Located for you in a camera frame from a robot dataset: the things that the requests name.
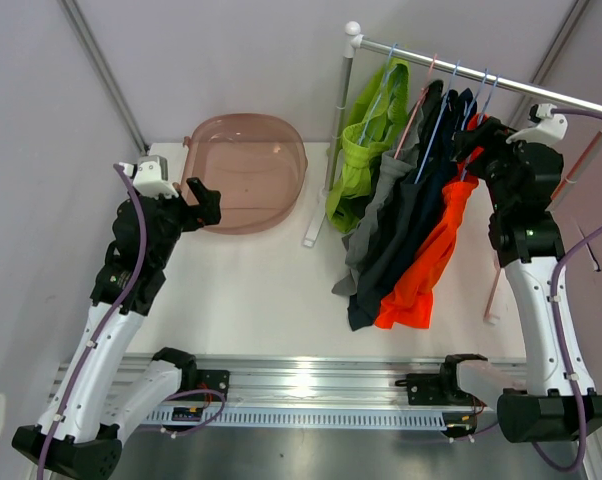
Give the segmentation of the blue hanger of orange shorts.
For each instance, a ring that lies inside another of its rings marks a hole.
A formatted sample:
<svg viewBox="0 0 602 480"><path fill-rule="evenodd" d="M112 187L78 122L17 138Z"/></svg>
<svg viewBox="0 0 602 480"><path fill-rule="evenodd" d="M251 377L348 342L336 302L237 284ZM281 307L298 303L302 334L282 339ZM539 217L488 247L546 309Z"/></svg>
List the blue hanger of orange shorts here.
<svg viewBox="0 0 602 480"><path fill-rule="evenodd" d="M495 76L495 80L494 80L494 82L493 82L493 84L492 84L492 86L491 86L491 88L490 88L490 91L489 91L489 93L488 93L488 95L487 95L487 98L486 98L486 100L485 100L485 102L484 102L484 104L483 104L483 106L482 106L482 108L481 108L480 112L477 114L477 117L476 117L476 122L475 122L475 126L476 126L476 127L480 126L480 125L481 125L481 123L483 122L483 119L484 119L484 117L485 117L485 114L486 114L487 108L488 108L488 106L489 106L489 104L490 104L490 101L491 101L491 99L492 99L493 93L494 93L494 91L495 91L495 89L496 89L496 87L497 87L497 85L498 85L499 81L500 81L500 76L499 76L499 75L496 75L496 76ZM467 175L467 168L468 168L468 165L469 165L469 163L470 163L470 159L471 159L471 156L470 156L470 155L468 155L468 156L465 158L464 162L463 162L463 168L462 168L461 175L460 175L460 180L461 180L462 182L464 182L464 181L465 181L465 178L466 178L466 175Z"/></svg>

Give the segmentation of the blue hanger of navy shorts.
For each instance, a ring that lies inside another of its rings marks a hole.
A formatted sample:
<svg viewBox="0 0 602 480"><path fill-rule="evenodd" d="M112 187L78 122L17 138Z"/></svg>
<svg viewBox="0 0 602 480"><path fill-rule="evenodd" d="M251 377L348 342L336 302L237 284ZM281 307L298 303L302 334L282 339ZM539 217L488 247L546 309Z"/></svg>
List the blue hanger of navy shorts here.
<svg viewBox="0 0 602 480"><path fill-rule="evenodd" d="M484 76L483 76L483 79L481 80L480 86L477 88L476 92L473 94L473 97L472 97L472 100L471 100L469 106L465 109L464 118L463 118L463 121L461 124L462 131L464 131L467 128L471 117L476 114L478 98L482 92L482 89L483 89L486 81L487 81L488 75L489 75L489 70L485 69Z"/></svg>

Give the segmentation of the navy blue shorts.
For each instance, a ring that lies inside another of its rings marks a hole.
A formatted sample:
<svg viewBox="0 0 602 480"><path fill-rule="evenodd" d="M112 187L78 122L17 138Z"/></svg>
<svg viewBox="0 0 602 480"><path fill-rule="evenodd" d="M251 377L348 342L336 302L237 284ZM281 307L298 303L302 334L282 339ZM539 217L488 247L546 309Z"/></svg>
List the navy blue shorts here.
<svg viewBox="0 0 602 480"><path fill-rule="evenodd" d="M465 109L472 97L470 89L462 92L450 91L444 116L429 153L429 163L419 183L415 185L414 180L423 158L423 149L427 147L428 136L438 116L441 100L435 104L436 110L425 119L422 129L424 136L419 143L417 169L400 184L401 197L395 218L394 236L385 244L383 250L388 261L376 283L376 291L381 296L386 296L393 290L401 276L412 265L419 246L439 221L443 208L441 190L457 171L457 166L452 161L453 136L461 129Z"/></svg>

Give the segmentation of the dark grey shorts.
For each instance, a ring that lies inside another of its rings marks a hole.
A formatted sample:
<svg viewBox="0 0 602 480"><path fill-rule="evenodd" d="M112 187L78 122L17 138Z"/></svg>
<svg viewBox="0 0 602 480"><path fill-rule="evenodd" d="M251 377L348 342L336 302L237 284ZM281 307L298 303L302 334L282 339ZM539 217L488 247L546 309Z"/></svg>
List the dark grey shorts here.
<svg viewBox="0 0 602 480"><path fill-rule="evenodd" d="M435 104L442 98L443 87L444 83L441 80L434 80L430 83L427 96L422 104L422 106L425 105L431 108L430 113L436 110ZM395 218L397 217L401 197L400 184L408 178L409 174L416 172L417 162L414 170L395 183L392 191L392 199L382 209L379 230L380 238L372 251L372 259L365 264L363 273L359 277L356 293L350 295L349 298L347 316L350 329L353 331L370 327L374 324L380 309L380 302L385 297L376 291L376 283L388 261L388 257L383 254L383 250L385 244L394 236Z"/></svg>

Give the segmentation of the orange shorts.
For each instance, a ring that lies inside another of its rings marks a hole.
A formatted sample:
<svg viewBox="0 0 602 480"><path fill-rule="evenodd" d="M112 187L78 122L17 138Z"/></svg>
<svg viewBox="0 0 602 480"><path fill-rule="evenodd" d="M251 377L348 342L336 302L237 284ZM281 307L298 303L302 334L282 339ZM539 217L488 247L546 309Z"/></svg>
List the orange shorts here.
<svg viewBox="0 0 602 480"><path fill-rule="evenodd" d="M462 182L462 166L454 163L456 174L441 190L443 208L439 221L419 246L412 265L393 290L382 298L373 324L377 328L391 329L396 325L415 329L430 327L433 289L454 253L467 203L479 184L478 178L471 174L467 174Z"/></svg>

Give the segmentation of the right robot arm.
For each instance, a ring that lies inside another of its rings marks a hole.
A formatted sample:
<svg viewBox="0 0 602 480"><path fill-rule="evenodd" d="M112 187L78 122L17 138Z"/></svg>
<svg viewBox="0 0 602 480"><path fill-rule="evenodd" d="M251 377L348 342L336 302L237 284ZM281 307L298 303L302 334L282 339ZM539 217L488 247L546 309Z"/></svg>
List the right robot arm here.
<svg viewBox="0 0 602 480"><path fill-rule="evenodd" d="M511 443L582 441L602 427L602 394L572 324L564 275L571 254L548 209L563 157L539 126L515 131L494 117L457 134L454 153L489 191L489 239L514 294L526 378L479 354L452 354L437 372L409 373L396 384L412 406L494 410Z"/></svg>

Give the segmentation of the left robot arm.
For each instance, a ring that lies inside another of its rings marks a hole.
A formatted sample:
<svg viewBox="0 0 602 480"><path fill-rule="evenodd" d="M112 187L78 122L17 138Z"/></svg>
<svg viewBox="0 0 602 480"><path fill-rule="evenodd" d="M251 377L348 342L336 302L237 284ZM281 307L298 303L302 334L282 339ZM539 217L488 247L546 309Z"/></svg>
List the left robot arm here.
<svg viewBox="0 0 602 480"><path fill-rule="evenodd" d="M33 425L17 428L13 448L37 466L70 479L108 479L131 434L161 403L198 397L226 404L224 386L201 381L194 355L164 347L146 370L113 400L107 398L119 364L165 282L164 269L177 241L221 220L221 195L198 178L179 192L142 194L132 184L117 208L113 241L95 279L82 338L47 410Z"/></svg>

